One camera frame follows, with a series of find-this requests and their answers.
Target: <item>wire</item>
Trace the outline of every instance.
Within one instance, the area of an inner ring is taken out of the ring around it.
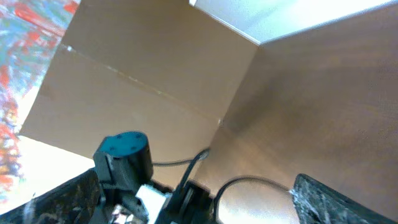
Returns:
[[[208,155],[209,155],[208,153],[203,154],[199,158],[199,160],[202,161],[202,160],[206,159]],[[153,162],[152,165],[159,166],[159,167],[180,166],[180,165],[184,165],[184,164],[188,164],[188,163],[192,162],[193,159],[194,158],[182,159],[179,161],[171,161],[171,162]]]
[[[253,176],[253,175],[245,175],[245,176],[238,176],[238,177],[234,177],[232,179],[230,179],[227,183],[225,183],[217,192],[216,197],[214,198],[214,203],[213,203],[213,221],[215,222],[217,220],[217,213],[218,213],[218,204],[220,203],[220,198],[222,196],[222,194],[224,193],[224,191],[231,185],[236,184],[238,182],[242,182],[242,181],[255,181],[255,182],[259,182],[261,184],[266,184],[266,185],[270,185],[271,187],[283,191],[287,194],[290,195],[289,193],[289,188],[278,183],[275,182],[273,180],[270,180],[268,178],[265,177],[257,177],[257,176]]]
[[[184,176],[181,179],[181,182],[179,185],[176,187],[175,191],[180,192],[183,186],[185,185],[186,181],[188,180],[189,174],[191,173],[193,167],[197,163],[197,161],[203,157],[207,157],[209,154],[210,148],[206,148],[202,150],[202,152],[199,152],[190,162],[188,168],[186,169]]]

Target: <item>black cable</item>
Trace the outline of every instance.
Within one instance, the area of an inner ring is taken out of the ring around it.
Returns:
[[[202,155],[199,160],[204,160],[207,158],[209,154],[206,153],[204,155]],[[153,166],[159,166],[159,167],[169,167],[169,166],[180,166],[180,165],[184,165],[184,164],[188,164],[190,162],[192,162],[193,158],[189,158],[189,159],[182,159],[179,161],[171,161],[171,162],[153,162],[152,165]]]
[[[202,157],[207,157],[209,154],[210,148],[206,148],[204,150],[202,150],[202,152],[199,152],[192,160],[191,163],[189,164],[188,168],[186,169],[184,176],[181,179],[181,182],[179,183],[179,185],[175,188],[176,192],[180,192],[181,189],[183,188],[183,186],[185,185],[186,181],[188,180],[189,174],[191,173],[193,167],[195,166],[195,164],[197,163],[197,161],[199,159],[201,159]]]
[[[220,198],[222,196],[222,194],[224,193],[224,191],[231,185],[237,183],[237,182],[241,182],[241,181],[255,181],[255,182],[260,182],[262,184],[267,184],[270,185],[271,187],[277,189],[277,190],[281,190],[287,194],[290,195],[289,193],[289,188],[278,183],[275,182],[273,180],[270,180],[268,178],[265,177],[257,177],[257,176],[253,176],[253,175],[245,175],[245,176],[239,176],[239,177],[234,177],[232,179],[230,179],[227,183],[225,183],[217,192],[216,197],[214,198],[213,201],[213,221],[215,222],[217,220],[217,212],[218,212],[218,204],[220,203]]]

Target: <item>white wall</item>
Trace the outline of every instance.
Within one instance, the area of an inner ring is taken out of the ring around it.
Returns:
[[[330,22],[392,0],[197,0],[195,7],[257,43]]]

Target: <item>colorful painting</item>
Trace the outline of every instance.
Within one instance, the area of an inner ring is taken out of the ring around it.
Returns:
[[[17,137],[25,119],[22,104],[32,104],[27,99],[34,100],[33,89],[41,85],[79,3],[0,0],[0,204],[24,181]]]

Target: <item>cardboard box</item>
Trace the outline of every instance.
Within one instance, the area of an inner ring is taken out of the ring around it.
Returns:
[[[257,46],[185,1],[86,0],[22,134],[91,157],[139,129],[154,161],[211,144],[195,179],[213,193],[236,175],[291,187],[303,172],[398,220],[396,10]],[[183,170],[154,178],[174,186]],[[226,195],[224,222],[297,222],[290,200],[249,187]]]

